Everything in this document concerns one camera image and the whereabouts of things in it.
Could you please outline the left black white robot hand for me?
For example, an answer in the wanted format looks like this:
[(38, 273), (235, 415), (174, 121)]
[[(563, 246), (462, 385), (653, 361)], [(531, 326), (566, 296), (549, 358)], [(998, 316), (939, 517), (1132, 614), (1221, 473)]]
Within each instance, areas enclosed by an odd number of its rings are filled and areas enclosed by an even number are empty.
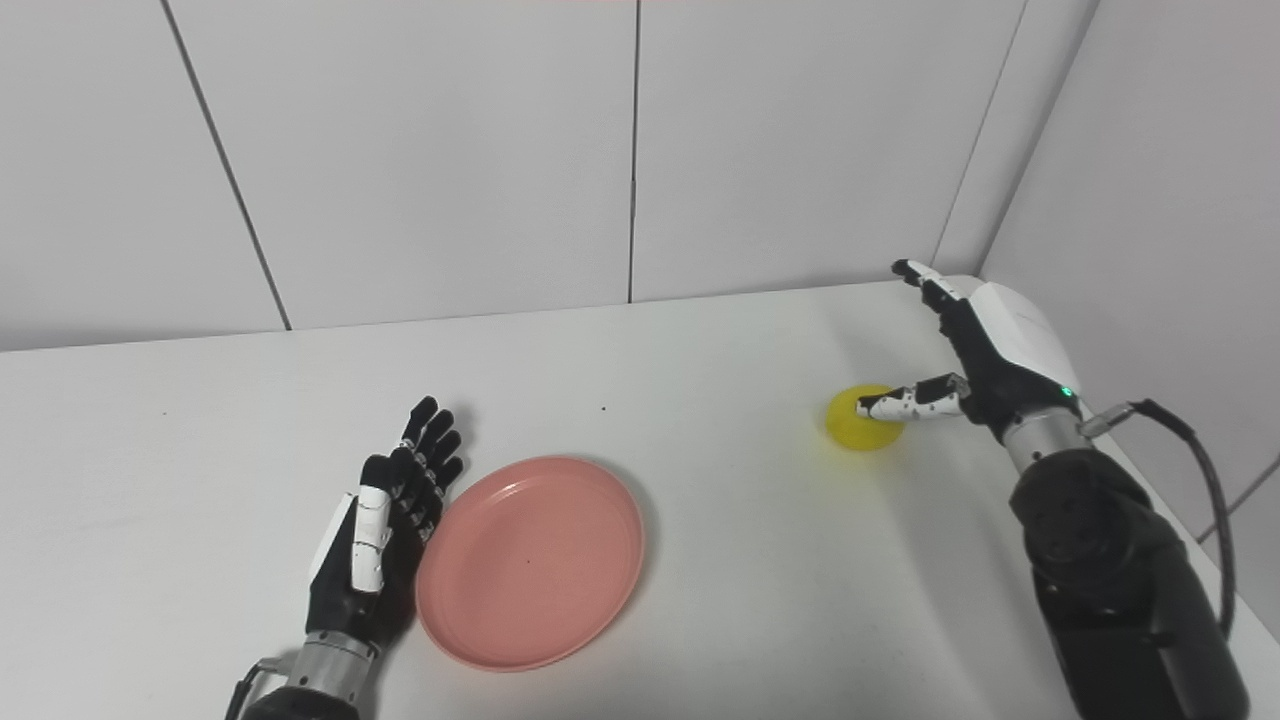
[(465, 469), (461, 445), (453, 413), (426, 396), (399, 443), (365, 460), (356, 492), (343, 498), (321, 542), (308, 584), (308, 634), (339, 633), (385, 650), (407, 630), (424, 550)]

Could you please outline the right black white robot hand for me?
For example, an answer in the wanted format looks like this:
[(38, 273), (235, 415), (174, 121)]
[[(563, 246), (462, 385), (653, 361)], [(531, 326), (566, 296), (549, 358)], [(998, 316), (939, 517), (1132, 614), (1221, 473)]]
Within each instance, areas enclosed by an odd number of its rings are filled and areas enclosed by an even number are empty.
[(891, 423), (964, 416), (997, 441), (1042, 411), (1082, 420), (1078, 378), (1065, 347), (1029, 299), (995, 282), (963, 293), (910, 259), (895, 261), (892, 272), (920, 291), (961, 370), (863, 395), (855, 401), (859, 416)]

